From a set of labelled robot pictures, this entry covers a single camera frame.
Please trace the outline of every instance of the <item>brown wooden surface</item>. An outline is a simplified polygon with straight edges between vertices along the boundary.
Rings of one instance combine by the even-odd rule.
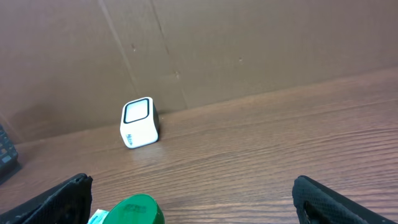
[[[137,193],[169,223],[298,223],[308,175],[398,222],[398,68],[160,117],[161,140],[128,150],[119,126],[20,144],[0,213],[84,172],[91,211]]]
[[[2,0],[0,122],[15,142],[398,64],[396,0]]]

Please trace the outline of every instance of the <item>wooden tabletop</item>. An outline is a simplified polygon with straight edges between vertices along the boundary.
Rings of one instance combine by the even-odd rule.
[[[398,68],[160,116],[161,139],[127,149],[119,126],[17,146],[0,213],[84,172],[91,212],[152,195],[168,223],[298,223],[307,175],[398,222]]]

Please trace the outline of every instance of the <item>black object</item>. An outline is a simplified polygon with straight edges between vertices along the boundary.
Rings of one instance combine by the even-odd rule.
[[[294,181],[292,195],[300,224],[394,223],[306,176]]]
[[[0,177],[5,176],[17,165],[18,153],[7,133],[0,125]]]
[[[92,182],[86,174],[77,174],[3,213],[0,224],[87,224]]]

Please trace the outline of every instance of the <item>green cylinder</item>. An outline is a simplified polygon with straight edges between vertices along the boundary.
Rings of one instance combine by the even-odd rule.
[[[103,224],[165,224],[164,216],[150,195],[133,195],[117,204]]]

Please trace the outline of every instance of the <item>white and teal object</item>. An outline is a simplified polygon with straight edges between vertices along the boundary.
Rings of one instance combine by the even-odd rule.
[[[130,149],[158,140],[159,116],[151,97],[134,100],[123,106],[120,134]]]

